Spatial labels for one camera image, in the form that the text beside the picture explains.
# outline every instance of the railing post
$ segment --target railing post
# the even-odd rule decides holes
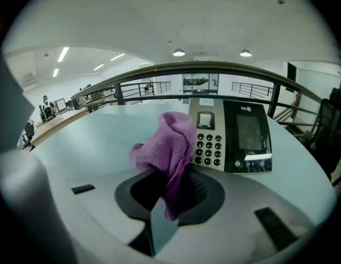
[[[117,98],[117,102],[119,105],[125,105],[124,98],[123,98],[123,92],[122,88],[120,86],[120,83],[114,84],[114,90],[115,90],[115,97]]]
[[[281,90],[281,86],[278,84],[273,85],[273,91],[272,91],[272,96],[271,96],[271,104],[268,108],[267,116],[270,118],[273,118],[274,112],[276,111],[276,106],[278,103],[278,98],[279,98],[279,91]]]
[[[141,90],[140,90],[140,84],[138,84],[137,86],[139,87],[139,95],[140,95],[140,97],[142,97]]]

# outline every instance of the desk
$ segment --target desk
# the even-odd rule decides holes
[[[31,154],[42,161],[49,176],[60,174],[71,187],[86,183],[98,184],[98,190],[78,195],[77,199],[107,231],[117,239],[128,242],[132,235],[143,229],[143,225],[132,219],[123,225],[114,222],[111,216],[116,216],[118,220],[123,212],[116,213],[116,210],[120,210],[114,206],[113,189],[103,183],[107,183],[107,180],[126,179],[128,175],[136,173],[135,170],[128,172],[134,169],[128,153],[133,144],[145,142],[154,134],[158,116],[167,111],[188,113],[189,105],[108,106],[71,123],[45,140]],[[273,153],[272,173],[246,177],[264,184],[291,202],[313,224],[320,224],[329,216],[337,201],[330,182],[296,138],[270,118],[268,124]],[[59,189],[53,186],[54,197],[58,192]],[[63,211],[61,208],[69,210],[63,198],[57,198],[56,203],[60,212]]]
[[[61,128],[67,126],[73,121],[83,117],[87,114],[86,109],[79,109],[76,111],[67,111],[61,115],[56,116],[51,121],[37,128],[34,137],[32,137],[31,144],[36,147],[46,140],[49,136],[53,135]]]

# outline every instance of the white desk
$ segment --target white desk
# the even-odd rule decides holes
[[[160,114],[167,111],[188,113],[188,109],[186,104],[105,107],[66,126],[31,153],[44,163],[48,172],[60,172],[70,186],[84,183],[102,185],[106,179],[124,175],[119,172],[134,168],[129,162],[128,153],[133,144],[145,142],[154,134]],[[337,199],[330,182],[301,143],[273,120],[268,119],[268,123],[273,153],[272,173],[246,177],[264,184],[291,202],[313,224],[320,224],[328,217]],[[109,191],[108,198],[112,199],[113,189]],[[114,221],[122,213],[117,213],[116,220],[112,219],[111,213],[115,214],[118,210],[114,206],[114,199],[108,202],[99,191],[95,191],[94,195],[100,196],[98,203],[99,208],[104,208],[103,212],[96,209],[95,198],[82,200],[85,208],[105,229],[127,242],[125,234],[118,236],[116,233],[118,222]],[[131,220],[130,224],[135,231],[143,228],[139,221]]]

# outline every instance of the cloth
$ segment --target cloth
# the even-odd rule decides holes
[[[166,203],[166,218],[174,221],[186,210],[183,199],[185,166],[195,151],[196,127],[185,113],[166,112],[158,118],[158,129],[146,144],[136,144],[129,157],[136,167],[149,164],[167,176],[167,185],[162,198]]]

